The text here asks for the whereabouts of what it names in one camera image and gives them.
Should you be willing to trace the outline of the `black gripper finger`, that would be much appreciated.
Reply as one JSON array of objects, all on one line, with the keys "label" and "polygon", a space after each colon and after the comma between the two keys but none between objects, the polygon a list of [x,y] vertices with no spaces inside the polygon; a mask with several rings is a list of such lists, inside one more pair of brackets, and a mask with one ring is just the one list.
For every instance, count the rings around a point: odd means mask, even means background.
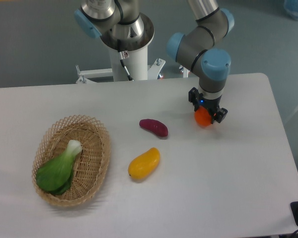
[{"label": "black gripper finger", "polygon": [[194,111],[197,111],[201,106],[200,94],[197,88],[193,87],[188,92],[188,101],[194,106]]},{"label": "black gripper finger", "polygon": [[216,109],[209,109],[211,124],[213,124],[214,122],[221,123],[225,119],[227,113],[228,110],[225,108],[217,107]]}]

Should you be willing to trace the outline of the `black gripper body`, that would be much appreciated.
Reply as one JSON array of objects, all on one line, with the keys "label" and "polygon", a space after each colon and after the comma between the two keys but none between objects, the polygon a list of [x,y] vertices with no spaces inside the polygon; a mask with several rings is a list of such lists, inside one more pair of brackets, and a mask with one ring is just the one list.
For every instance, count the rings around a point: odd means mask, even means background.
[{"label": "black gripper body", "polygon": [[196,110],[198,110],[200,107],[203,107],[208,111],[217,112],[220,108],[220,101],[221,96],[212,100],[199,96],[197,99],[198,105],[196,106]]}]

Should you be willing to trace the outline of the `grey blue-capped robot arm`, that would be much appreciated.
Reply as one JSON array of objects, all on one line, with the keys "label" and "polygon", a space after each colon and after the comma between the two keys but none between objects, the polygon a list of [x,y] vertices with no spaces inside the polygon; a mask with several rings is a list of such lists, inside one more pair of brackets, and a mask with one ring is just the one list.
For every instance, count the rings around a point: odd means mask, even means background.
[{"label": "grey blue-capped robot arm", "polygon": [[[234,27],[234,17],[215,0],[188,1],[197,26],[189,34],[173,34],[167,54],[199,78],[199,86],[188,93],[194,109],[204,108],[211,122],[221,122],[227,110],[220,107],[231,58],[215,44]],[[154,37],[149,17],[137,0],[84,0],[74,12],[80,28],[91,38],[100,38],[109,49],[115,81],[149,78],[148,45]]]}]

